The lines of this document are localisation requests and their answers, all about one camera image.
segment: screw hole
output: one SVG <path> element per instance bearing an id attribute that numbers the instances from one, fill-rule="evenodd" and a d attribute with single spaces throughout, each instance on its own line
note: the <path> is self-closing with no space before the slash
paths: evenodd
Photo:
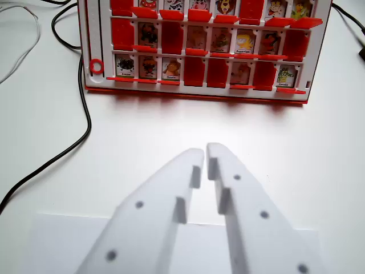
<path id="1" fill-rule="evenodd" d="M 300 273 L 308 273 L 308 268 L 305 264 L 300 264 L 298 266 L 298 270 Z"/>
<path id="2" fill-rule="evenodd" d="M 138 209 L 140 209 L 141 207 L 143 207 L 143 202 L 142 201 L 138 201 L 137 203 L 136 203 L 136 208 L 138 208 Z"/>
<path id="3" fill-rule="evenodd" d="M 261 211 L 260 216 L 264 219 L 268 219 L 269 218 L 269 214 L 266 211 Z"/>
<path id="4" fill-rule="evenodd" d="M 107 257 L 106 257 L 107 261 L 114 261 L 115 258 L 116 258 L 116 251 L 115 250 L 108 251 Z"/>

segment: white cable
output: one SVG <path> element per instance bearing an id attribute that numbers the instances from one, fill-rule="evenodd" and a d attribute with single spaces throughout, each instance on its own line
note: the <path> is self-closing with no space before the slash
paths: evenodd
<path id="1" fill-rule="evenodd" d="M 7 78 L 9 78 L 18 69 L 18 67 L 23 62 L 23 60 L 25 59 L 27 54 L 35 47 L 35 45 L 38 43 L 39 38 L 40 38 L 40 27 L 39 27 L 39 23 L 38 23 L 38 17 L 34 13 L 32 13 L 27 7 L 24 7 L 24 6 L 21 6 L 21 5 L 5 7 L 4 9 L 2 9 L 0 7 L 0 13 L 2 13 L 3 11 L 6 11 L 8 9 L 12 9 L 13 7 L 22 7 L 34 17 L 36 27 L 37 27 L 36 28 L 36 39 L 35 39 L 35 42 L 33 43 L 33 45 L 30 48 L 28 48 L 25 52 L 23 52 L 21 56 L 19 56 L 19 58 L 15 61 L 14 65 L 12 66 L 10 71 L 2 79 L 0 79 L 0 84 L 2 82 L 4 82 Z"/>

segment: white surface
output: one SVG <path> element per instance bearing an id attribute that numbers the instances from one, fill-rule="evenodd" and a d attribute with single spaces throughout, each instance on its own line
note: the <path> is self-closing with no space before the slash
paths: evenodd
<path id="1" fill-rule="evenodd" d="M 206 150 L 208 179 L 215 182 L 218 212 L 225 216 L 232 274 L 292 274 L 300 267 L 325 274 L 322 258 L 239 158 L 219 143 Z"/>
<path id="2" fill-rule="evenodd" d="M 287 0 L 287 16 L 290 16 L 289 10 L 291 10 L 293 0 Z M 99 14 L 97 12 L 98 0 L 88 0 L 88 27 L 86 22 L 85 16 L 85 5 L 83 1 L 80 2 L 80 26 L 81 26 L 81 35 L 82 35 L 82 45 L 84 50 L 84 65 L 85 65 L 85 76 L 86 76 L 86 84 L 88 87 L 96 87 L 96 88 L 114 88 L 114 89 L 127 89 L 127 90 L 144 90 L 144 91 L 159 91 L 159 92 L 173 92 L 173 93 L 184 93 L 184 94 L 205 94 L 205 95 L 215 95 L 215 96 L 235 96 L 235 97 L 244 97 L 244 98 L 261 98 L 261 99 L 279 99 L 279 100 L 296 100 L 296 101 L 306 101 L 308 100 L 308 96 L 310 93 L 309 87 L 307 88 L 307 82 L 312 82 L 314 71 L 317 65 L 319 51 L 321 49 L 322 40 L 324 31 L 326 28 L 326 23 L 329 15 L 329 8 L 331 0 L 320 0 L 317 2 L 314 11 L 312 12 L 312 17 L 320 18 L 323 21 L 323 24 L 314 27 L 310 30 L 304 30 L 306 34 L 310 37 L 308 50 L 303 62 L 286 62 L 286 61 L 278 61 L 272 62 L 276 67 L 276 76 L 275 81 L 273 83 L 273 89 L 271 91 L 260 91 L 260 90 L 253 90 L 252 88 L 248 90 L 238 90 L 238 89 L 231 89 L 230 88 L 230 73 L 232 71 L 232 64 L 233 62 L 248 62 L 250 64 L 250 77 L 248 85 L 253 85 L 253 78 L 255 73 L 256 62 L 258 59 L 255 60 L 247 60 L 247 59 L 234 59 L 229 58 L 226 59 L 228 62 L 226 65 L 228 67 L 228 77 L 227 77 L 227 84 L 225 88 L 207 88 L 207 72 L 208 72 L 208 60 L 210 53 L 203 57 L 202 60 L 205 62 L 205 72 L 204 72 L 204 82 L 202 87 L 195 87 L 195 86 L 185 86 L 184 85 L 184 63 L 185 63 L 185 48 L 186 42 L 184 42 L 182 46 L 181 55 L 173 55 L 173 54 L 162 54 L 161 48 L 161 32 L 162 32 L 162 17 L 159 14 L 158 19 L 150 19 L 150 18 L 138 18 L 135 15 L 133 17 L 123 17 L 131 20 L 131 24 L 134 25 L 135 29 L 135 45 L 138 45 L 138 24 L 139 22 L 149 22 L 154 23 L 156 28 L 158 29 L 158 45 L 157 45 L 157 54 L 149 54 L 149 53 L 139 53 L 137 51 L 120 51 L 114 50 L 112 44 L 112 35 L 111 35 L 111 17 L 112 12 L 110 10 L 110 3 L 109 1 L 101 1 L 100 2 L 100 18 L 101 18 L 101 26 L 102 26 L 102 44 L 103 44 L 103 54 L 101 54 L 101 47 L 100 47 L 100 33 L 99 33 Z M 134 6 L 137 6 L 138 1 L 134 1 Z M 189 0 L 185 0 L 185 7 L 188 6 Z M 240 6 L 241 1 L 237 1 L 237 7 Z M 263 10 L 266 10 L 267 1 L 265 1 Z M 210 6 L 210 12 L 214 11 L 214 7 L 216 5 Z M 239 9 L 237 8 L 235 11 L 235 15 L 239 16 Z M 265 17 L 262 16 L 261 23 L 259 26 L 251 26 L 251 25 L 240 25 L 239 22 L 235 24 L 216 24 L 213 23 L 215 15 L 212 16 L 208 23 L 204 22 L 192 22 L 188 21 L 188 13 L 185 13 L 184 20 L 179 21 L 181 23 L 181 28 L 184 30 L 184 38 L 186 40 L 186 33 L 189 25 L 193 26 L 203 26 L 204 30 L 207 33 L 206 38 L 206 51 L 210 51 L 211 48 L 211 41 L 212 41 L 212 27 L 226 27 L 228 31 L 231 33 L 231 43 L 230 43 L 230 53 L 234 54 L 234 48 L 236 44 L 236 36 L 237 36 L 237 29 L 248 29 L 253 30 L 256 35 L 255 41 L 255 48 L 253 54 L 258 54 L 260 41 L 262 37 L 263 30 L 272 30 L 277 31 L 278 35 L 281 37 L 278 54 L 282 55 L 285 37 L 286 37 L 286 30 L 289 29 L 289 26 L 286 28 L 281 27 L 264 27 L 265 25 Z M 87 29 L 90 30 L 90 37 L 88 38 Z M 90 47 L 91 47 L 91 56 L 89 57 L 89 48 L 88 44 L 90 40 Z M 115 77 L 115 54 L 129 54 L 131 58 L 134 59 L 134 68 L 135 68 L 135 78 L 139 77 L 139 58 L 140 55 L 151 55 L 154 57 L 158 57 L 157 59 L 157 81 L 161 80 L 161 72 L 162 72 L 162 57 L 181 57 L 182 67 L 180 69 L 180 85 L 179 86 L 171 86 L 167 84 L 149 84 L 149 83 L 138 83 L 138 82 L 118 82 L 114 80 L 108 80 L 107 77 Z M 93 74 L 91 75 L 89 69 L 89 62 L 90 59 L 100 59 L 100 56 L 103 55 L 103 62 L 104 62 L 104 70 L 105 70 L 105 78 L 102 78 L 101 75 Z M 287 64 L 287 65 L 296 65 L 297 69 L 299 70 L 297 81 L 295 88 L 300 91 L 305 91 L 305 94 L 285 94 L 281 92 L 276 92 L 277 87 L 275 85 L 276 79 L 278 78 L 279 74 L 279 65 L 280 64 Z"/>
<path id="3" fill-rule="evenodd" d="M 10 71 L 5 74 L 5 76 L 3 76 L 2 78 L 0 78 L 0 84 L 2 82 L 4 82 L 7 78 L 9 78 L 16 70 L 17 68 L 22 64 L 22 61 L 24 60 L 25 57 L 27 57 L 28 53 L 35 47 L 35 45 L 38 43 L 39 38 L 40 38 L 40 27 L 39 27 L 39 23 L 38 23 L 38 17 L 31 12 L 31 10 L 29 10 L 27 7 L 21 6 L 21 5 L 14 5 L 14 6 L 10 6 L 10 7 L 0 7 L 0 13 L 6 11 L 6 10 L 10 10 L 10 9 L 25 9 L 30 15 L 33 16 L 34 18 L 34 22 L 36 24 L 36 38 L 35 41 L 33 42 L 33 44 L 29 47 L 29 49 L 27 49 L 26 51 L 24 51 L 19 57 L 18 59 L 15 61 L 15 63 L 13 64 L 13 66 L 11 67 Z"/>
<path id="4" fill-rule="evenodd" d="M 28 7 L 39 17 L 42 36 L 0 85 L 1 197 L 86 129 L 79 55 L 51 33 L 61 8 L 25 2 L 36 5 Z M 363 0 L 336 3 L 365 22 Z M 32 20 L 15 9 L 0 17 L 0 75 L 33 41 Z M 76 14 L 56 28 L 79 43 Z M 363 273 L 365 63 L 359 50 L 333 10 L 303 107 L 87 94 L 89 139 L 23 187 L 0 216 L 0 272 L 17 273 L 36 212 L 110 217 L 166 161 L 187 148 L 220 142 L 246 163 L 293 227 L 319 232 L 329 273 Z M 191 208 L 190 222 L 224 223 L 216 213 L 214 184 L 206 178 Z"/>
<path id="5" fill-rule="evenodd" d="M 199 188 L 204 151 L 171 159 L 117 207 L 78 274 L 167 274 L 179 224 L 186 224 L 193 188 Z M 106 260 L 117 252 L 113 262 Z"/>
<path id="6" fill-rule="evenodd" d="M 19 274 L 74 274 L 108 220 L 35 215 Z M 298 232 L 319 252 L 315 231 Z M 225 226 L 180 225 L 170 273 L 231 273 Z"/>

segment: cartoon face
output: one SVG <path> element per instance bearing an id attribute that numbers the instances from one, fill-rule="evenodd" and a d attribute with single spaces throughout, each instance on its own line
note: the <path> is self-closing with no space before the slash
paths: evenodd
<path id="1" fill-rule="evenodd" d="M 146 73 L 152 73 L 156 63 L 155 60 L 147 58 L 143 60 L 142 66 Z"/>
<path id="2" fill-rule="evenodd" d="M 304 5 L 303 3 L 299 3 L 295 6 L 295 8 L 297 9 L 297 12 L 300 13 L 302 9 L 304 9 Z"/>
<path id="3" fill-rule="evenodd" d="M 250 50 L 253 47 L 253 40 L 248 34 L 238 34 L 237 44 L 240 46 L 240 49 Z"/>
<path id="4" fill-rule="evenodd" d="M 206 32 L 201 26 L 188 26 L 186 47 L 204 49 L 206 44 Z"/>
<path id="5" fill-rule="evenodd" d="M 270 10 L 277 13 L 280 10 L 280 5 L 281 5 L 280 1 L 272 1 Z"/>
<path id="6" fill-rule="evenodd" d="M 119 59 L 117 66 L 123 70 L 130 70 L 132 71 L 134 68 L 134 60 L 131 59 Z"/>
<path id="7" fill-rule="evenodd" d="M 296 71 L 294 66 L 281 66 L 277 86 L 293 87 L 295 84 Z"/>
<path id="8" fill-rule="evenodd" d="M 179 70 L 180 68 L 180 64 L 177 63 L 176 61 L 171 61 L 171 63 L 167 66 L 167 70 L 171 71 L 171 72 L 175 72 L 177 70 Z"/>
<path id="9" fill-rule="evenodd" d="M 206 0 L 195 0 L 192 4 L 192 8 L 196 10 L 207 10 L 208 4 Z"/>
<path id="10" fill-rule="evenodd" d="M 148 7 L 150 9 L 156 9 L 157 8 L 157 0 L 141 0 L 140 6 L 141 7 Z"/>
<path id="11" fill-rule="evenodd" d="M 142 25 L 140 40 L 145 43 L 157 43 L 157 30 L 153 24 L 145 23 Z"/>
<path id="12" fill-rule="evenodd" d="M 232 10 L 234 10 L 234 7 L 236 5 L 235 0 L 218 0 L 216 1 L 217 10 L 221 14 L 228 14 Z"/>
<path id="13" fill-rule="evenodd" d="M 278 39 L 279 37 L 276 33 L 270 33 L 265 35 L 261 43 L 267 46 L 273 46 Z"/>
<path id="14" fill-rule="evenodd" d="M 184 7 L 183 0 L 166 0 L 166 3 L 169 5 L 169 10 L 182 10 Z"/>
<path id="15" fill-rule="evenodd" d="M 238 67 L 238 76 L 242 77 L 244 72 L 248 69 L 249 69 L 249 66 L 246 63 L 240 64 L 240 66 Z"/>
<path id="16" fill-rule="evenodd" d="M 221 33 L 216 39 L 216 44 L 218 47 L 222 47 L 224 46 L 225 41 L 226 41 L 226 35 L 224 33 Z"/>
<path id="17" fill-rule="evenodd" d="M 170 64 L 167 65 L 166 69 L 163 73 L 166 73 L 167 76 L 179 76 L 179 69 L 181 64 L 176 60 L 171 60 Z"/>
<path id="18" fill-rule="evenodd" d="M 222 0 L 220 4 L 220 8 L 223 14 L 226 14 L 230 8 L 229 0 Z"/>

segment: cartoon character picture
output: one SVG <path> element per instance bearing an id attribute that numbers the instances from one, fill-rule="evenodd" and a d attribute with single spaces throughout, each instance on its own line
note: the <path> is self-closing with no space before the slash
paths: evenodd
<path id="1" fill-rule="evenodd" d="M 180 80 L 181 64 L 176 58 L 163 58 L 162 67 L 162 79 L 172 81 Z"/>
<path id="2" fill-rule="evenodd" d="M 277 86 L 294 87 L 297 71 L 295 66 L 281 65 L 278 75 Z"/>
<path id="3" fill-rule="evenodd" d="M 152 56 L 139 56 L 139 78 L 157 79 L 157 62 Z"/>
<path id="4" fill-rule="evenodd" d="M 230 46 L 230 36 L 226 28 L 214 27 L 212 31 L 212 46 L 210 51 L 217 53 L 227 53 Z"/>
<path id="5" fill-rule="evenodd" d="M 190 0 L 190 9 L 209 10 L 210 0 Z"/>
<path id="6" fill-rule="evenodd" d="M 259 54 L 278 54 L 280 43 L 280 36 L 278 33 L 272 31 L 263 31 Z"/>
<path id="7" fill-rule="evenodd" d="M 115 55 L 116 76 L 133 78 L 135 76 L 135 61 L 128 54 Z"/>
<path id="8" fill-rule="evenodd" d="M 283 0 L 269 0 L 267 3 L 265 20 L 269 20 L 273 17 L 284 17 L 286 4 L 287 3 Z"/>
<path id="9" fill-rule="evenodd" d="M 251 30 L 238 30 L 235 53 L 252 54 L 255 45 L 255 39 L 256 37 Z"/>
<path id="10" fill-rule="evenodd" d="M 248 84 L 251 68 L 247 63 L 233 62 L 230 77 L 231 84 Z"/>
<path id="11" fill-rule="evenodd" d="M 309 17 L 311 9 L 312 5 L 309 0 L 294 0 L 291 17 L 295 20 L 301 19 L 303 17 Z"/>
<path id="12" fill-rule="evenodd" d="M 140 22 L 138 28 L 138 44 L 157 48 L 157 28 L 154 24 Z"/>
<path id="13" fill-rule="evenodd" d="M 141 0 L 139 2 L 140 7 L 147 7 L 151 10 L 157 10 L 158 4 L 157 0 Z"/>
<path id="14" fill-rule="evenodd" d="M 234 8 L 236 7 L 236 0 L 217 0 L 216 1 L 216 14 L 234 14 Z"/>
<path id="15" fill-rule="evenodd" d="M 186 47 L 205 50 L 206 32 L 201 26 L 188 26 Z"/>
<path id="16" fill-rule="evenodd" d="M 184 0 L 165 0 L 164 9 L 184 11 Z"/>

